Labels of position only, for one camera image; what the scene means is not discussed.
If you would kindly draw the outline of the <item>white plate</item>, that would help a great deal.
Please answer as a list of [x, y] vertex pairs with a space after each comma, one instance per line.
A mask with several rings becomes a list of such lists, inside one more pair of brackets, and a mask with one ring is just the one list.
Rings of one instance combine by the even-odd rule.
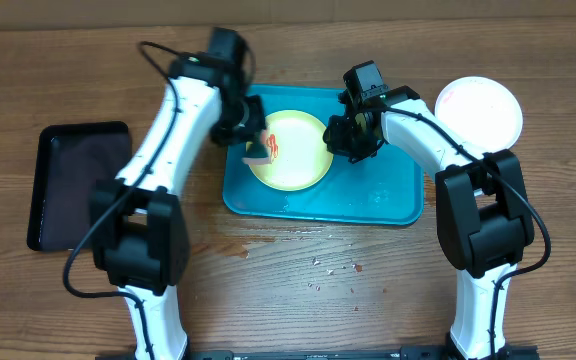
[[523, 128], [517, 98], [499, 82], [480, 76], [449, 83], [435, 102], [434, 114], [464, 140], [490, 152], [511, 148]]

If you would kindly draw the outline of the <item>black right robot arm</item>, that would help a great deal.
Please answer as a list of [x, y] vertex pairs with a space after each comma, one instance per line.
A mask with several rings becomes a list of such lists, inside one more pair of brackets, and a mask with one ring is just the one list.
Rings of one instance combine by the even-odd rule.
[[503, 334], [505, 302], [519, 263], [542, 223], [529, 203], [519, 159], [508, 149], [473, 144], [437, 118], [407, 86], [347, 86], [341, 116], [331, 116], [324, 141], [352, 162], [384, 144], [403, 150], [432, 178], [437, 237], [457, 271], [456, 313], [445, 359], [536, 359], [535, 347]]

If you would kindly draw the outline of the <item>yellow green plate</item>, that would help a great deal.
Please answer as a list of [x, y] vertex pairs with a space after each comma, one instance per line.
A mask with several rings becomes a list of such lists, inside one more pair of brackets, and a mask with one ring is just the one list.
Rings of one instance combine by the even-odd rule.
[[333, 154], [323, 141], [326, 126], [313, 115], [281, 110], [266, 117], [262, 136], [270, 162], [250, 165], [265, 185], [282, 191], [298, 191], [315, 185], [328, 172]]

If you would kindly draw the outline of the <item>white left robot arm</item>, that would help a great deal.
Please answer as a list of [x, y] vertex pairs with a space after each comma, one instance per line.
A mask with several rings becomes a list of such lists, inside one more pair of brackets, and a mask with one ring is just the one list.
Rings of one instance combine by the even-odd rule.
[[159, 112], [132, 159], [98, 185], [82, 242], [125, 300], [136, 335], [135, 359], [183, 359], [189, 340], [177, 284], [190, 255], [180, 200], [204, 138], [221, 146], [254, 141], [265, 128], [247, 50], [180, 53], [164, 71]]

